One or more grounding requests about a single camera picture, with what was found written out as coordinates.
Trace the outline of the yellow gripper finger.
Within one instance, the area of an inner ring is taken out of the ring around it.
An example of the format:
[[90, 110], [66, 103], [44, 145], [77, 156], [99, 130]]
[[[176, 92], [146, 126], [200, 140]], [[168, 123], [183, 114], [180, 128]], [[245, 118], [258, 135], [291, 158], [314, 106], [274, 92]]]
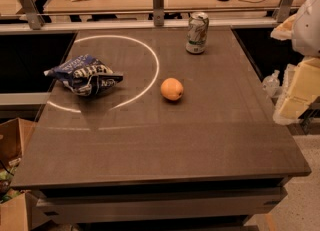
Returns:
[[289, 16], [284, 22], [273, 29], [271, 37], [280, 41], [290, 40], [292, 38], [292, 29], [295, 18], [295, 14]]
[[304, 57], [297, 66], [289, 64], [276, 102], [274, 122], [280, 125], [295, 123], [319, 96], [320, 59]]

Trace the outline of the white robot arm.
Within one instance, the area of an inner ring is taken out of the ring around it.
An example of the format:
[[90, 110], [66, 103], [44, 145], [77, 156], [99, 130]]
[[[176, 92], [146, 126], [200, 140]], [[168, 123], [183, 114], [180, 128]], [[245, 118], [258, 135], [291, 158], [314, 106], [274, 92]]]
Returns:
[[291, 40], [293, 50], [303, 56], [296, 66], [287, 66], [273, 114], [275, 123], [289, 125], [320, 96], [320, 0], [306, 0], [271, 37]]

